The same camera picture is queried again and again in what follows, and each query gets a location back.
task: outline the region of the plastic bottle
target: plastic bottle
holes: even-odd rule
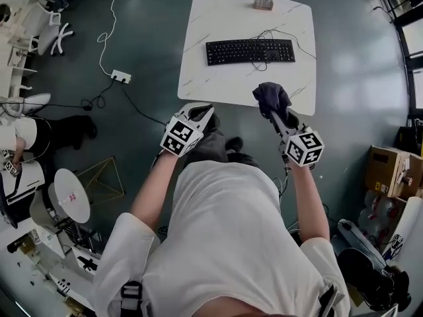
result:
[[[377,219],[375,213],[365,208],[360,212],[358,217],[358,227],[360,228],[363,235],[370,240],[374,245],[379,239],[379,235],[383,230],[383,225]]]
[[[371,206],[373,205],[373,201],[376,200],[378,196],[378,194],[376,192],[374,192],[373,190],[368,190],[365,193],[365,197],[364,197],[364,204],[368,209],[371,209]]]
[[[389,197],[379,196],[373,190],[368,190],[365,193],[364,204],[376,214],[379,222],[385,227],[391,219],[398,215],[398,208],[395,202]]]

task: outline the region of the chair leg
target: chair leg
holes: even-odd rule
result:
[[[59,33],[59,37],[60,36],[63,36],[63,34],[65,33],[65,29],[66,29],[66,27],[68,27],[69,26],[69,23],[67,22],[67,23],[65,23],[65,26],[63,26],[62,27],[62,29],[60,30],[60,33]]]
[[[58,39],[56,39],[56,40],[54,41],[53,46],[52,46],[52,49],[50,50],[50,55],[51,55],[51,56],[54,56],[54,55],[55,55],[55,54],[54,54],[54,50],[55,50],[55,48],[57,47],[57,45],[58,45]]]
[[[61,38],[65,38],[66,36],[69,36],[69,35],[73,35],[73,32],[72,32],[72,31],[70,31],[70,32],[66,32],[65,34],[63,34],[63,35],[61,36]]]
[[[59,38],[58,38],[58,50],[59,50],[60,55],[63,55],[63,49],[61,48],[61,39],[62,39],[62,36],[59,36]]]

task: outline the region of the desk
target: desk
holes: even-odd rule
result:
[[[300,46],[315,55],[311,8],[290,0],[274,0],[272,11],[253,9],[254,0],[192,0],[180,69],[178,97],[187,100],[258,106],[252,91],[263,82],[281,84],[292,109],[313,115],[316,101],[316,60],[302,52],[292,36],[295,63],[270,63],[257,71],[251,63],[207,66],[206,42],[249,39],[266,29],[295,35]],[[260,69],[264,63],[256,63]]]
[[[26,56],[15,60],[17,49],[14,48],[11,40],[20,36],[20,25],[25,16],[31,10],[33,4],[40,0],[0,0],[11,8],[12,15],[8,22],[0,26],[0,96],[8,98],[19,96],[22,77],[28,76],[36,71],[25,69]]]

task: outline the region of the white chair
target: white chair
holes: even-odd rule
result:
[[[66,23],[60,29],[60,18],[60,13],[47,11],[39,3],[33,6],[22,23],[24,33],[30,36],[28,46],[30,53],[38,52],[39,55],[42,55],[53,44],[50,55],[55,56],[54,50],[56,47],[59,53],[63,55],[63,48],[61,47],[62,39],[66,36],[75,35],[75,32],[65,31],[69,23]]]

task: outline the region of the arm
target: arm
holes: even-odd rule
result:
[[[155,229],[178,157],[163,151],[139,190],[131,214]]]
[[[15,155],[13,155],[13,160],[12,160],[12,164],[14,166],[16,166],[21,160],[24,154],[25,146],[26,146],[26,141],[22,137],[17,137]]]
[[[329,224],[323,209],[316,183],[308,166],[300,167],[291,162],[297,195],[298,225],[303,242],[314,237],[330,240]]]

